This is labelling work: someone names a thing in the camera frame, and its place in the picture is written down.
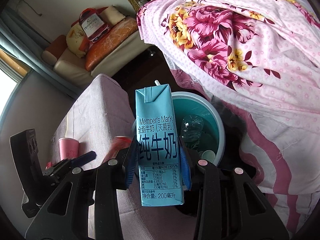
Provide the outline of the cream leather sofa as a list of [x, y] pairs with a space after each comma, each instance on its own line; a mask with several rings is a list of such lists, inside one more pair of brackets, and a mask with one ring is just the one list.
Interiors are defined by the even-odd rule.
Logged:
[[114, 76], [126, 64], [150, 47], [134, 32], [111, 54], [107, 55], [92, 71], [85, 68], [86, 60], [71, 52], [65, 35], [59, 36], [41, 54], [41, 58], [63, 79], [79, 88], [86, 88], [99, 74]]

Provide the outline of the teal plastic trash bin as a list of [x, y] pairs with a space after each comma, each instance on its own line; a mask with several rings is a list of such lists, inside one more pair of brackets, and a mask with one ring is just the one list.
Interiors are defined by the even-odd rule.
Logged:
[[214, 164], [225, 148], [225, 132], [215, 108], [204, 98], [188, 92], [158, 92], [155, 87], [136, 91], [136, 127], [139, 166], [144, 169], [177, 167], [180, 140], [197, 152], [211, 150]]

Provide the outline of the cream cartoon pillow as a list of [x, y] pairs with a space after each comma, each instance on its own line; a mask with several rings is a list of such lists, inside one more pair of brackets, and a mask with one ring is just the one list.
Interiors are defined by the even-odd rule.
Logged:
[[68, 49], [78, 58], [86, 56], [91, 47], [91, 43], [79, 23], [71, 27], [66, 36], [66, 42]]

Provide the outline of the orange seat cushion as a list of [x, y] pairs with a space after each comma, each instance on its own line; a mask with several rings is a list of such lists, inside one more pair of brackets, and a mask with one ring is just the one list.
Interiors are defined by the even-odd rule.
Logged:
[[86, 54], [86, 70], [91, 72], [137, 30], [137, 21], [134, 18], [126, 17], [118, 22], [105, 36], [90, 47]]

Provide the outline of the red Hennessy gift bag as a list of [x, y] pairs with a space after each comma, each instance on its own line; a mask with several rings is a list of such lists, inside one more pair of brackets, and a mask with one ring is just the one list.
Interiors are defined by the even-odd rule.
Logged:
[[80, 14], [79, 24], [91, 43], [97, 42], [110, 31], [110, 25], [94, 8], [87, 8]]

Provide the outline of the pink floral quilt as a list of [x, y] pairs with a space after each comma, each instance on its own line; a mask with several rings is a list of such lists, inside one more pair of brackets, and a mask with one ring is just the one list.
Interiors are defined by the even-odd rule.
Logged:
[[319, 202], [319, 19], [308, 0], [148, 0], [141, 39], [245, 128], [241, 159], [295, 236]]

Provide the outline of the red pink snack wrapper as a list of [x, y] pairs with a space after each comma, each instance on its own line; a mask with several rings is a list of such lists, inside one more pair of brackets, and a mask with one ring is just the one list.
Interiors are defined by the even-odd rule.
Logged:
[[49, 168], [51, 168], [52, 166], [53, 166], [53, 164], [52, 164], [52, 162], [50, 161], [50, 162], [47, 163], [46, 169], [49, 169]]

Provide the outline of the clear plastic water bottle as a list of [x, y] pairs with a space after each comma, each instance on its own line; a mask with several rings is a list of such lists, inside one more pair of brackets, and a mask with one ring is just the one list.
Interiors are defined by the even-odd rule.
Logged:
[[187, 148], [197, 149], [204, 127], [204, 120], [198, 115], [186, 115], [181, 123], [181, 137]]

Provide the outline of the grey curtain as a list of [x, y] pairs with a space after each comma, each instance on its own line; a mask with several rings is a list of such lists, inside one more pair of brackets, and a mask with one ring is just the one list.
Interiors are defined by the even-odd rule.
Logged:
[[83, 92], [53, 71], [41, 58], [49, 42], [37, 33], [15, 11], [5, 7], [1, 12], [1, 49], [28, 65], [60, 92], [77, 99]]

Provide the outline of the beige small pillow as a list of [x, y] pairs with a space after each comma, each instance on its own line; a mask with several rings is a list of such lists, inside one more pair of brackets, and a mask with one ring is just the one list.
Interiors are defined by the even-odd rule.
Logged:
[[100, 13], [100, 16], [111, 27], [115, 26], [126, 17], [113, 6], [109, 6], [104, 9]]

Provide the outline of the white paper cup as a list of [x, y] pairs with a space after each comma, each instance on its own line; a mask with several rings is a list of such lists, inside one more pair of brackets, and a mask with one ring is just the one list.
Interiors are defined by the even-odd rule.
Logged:
[[210, 163], [213, 163], [216, 158], [216, 154], [212, 150], [206, 150], [201, 153], [200, 157], [201, 159], [204, 159]]

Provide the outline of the red cola can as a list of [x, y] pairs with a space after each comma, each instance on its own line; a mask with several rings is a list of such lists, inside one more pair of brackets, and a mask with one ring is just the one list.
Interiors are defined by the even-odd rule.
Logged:
[[112, 140], [111, 148], [105, 155], [102, 163], [108, 162], [110, 159], [115, 159], [118, 152], [128, 148], [131, 145], [132, 139], [126, 136], [117, 136]]

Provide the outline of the blue milk carton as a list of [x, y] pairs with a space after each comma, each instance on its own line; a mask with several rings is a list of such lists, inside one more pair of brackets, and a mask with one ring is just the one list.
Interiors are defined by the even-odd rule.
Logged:
[[180, 150], [168, 84], [136, 90], [136, 136], [142, 206], [182, 205]]

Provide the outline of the pink paper cup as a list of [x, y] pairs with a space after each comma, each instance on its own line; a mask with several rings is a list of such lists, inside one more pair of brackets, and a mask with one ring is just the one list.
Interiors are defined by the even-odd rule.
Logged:
[[59, 139], [60, 158], [74, 159], [79, 156], [79, 142], [73, 138]]

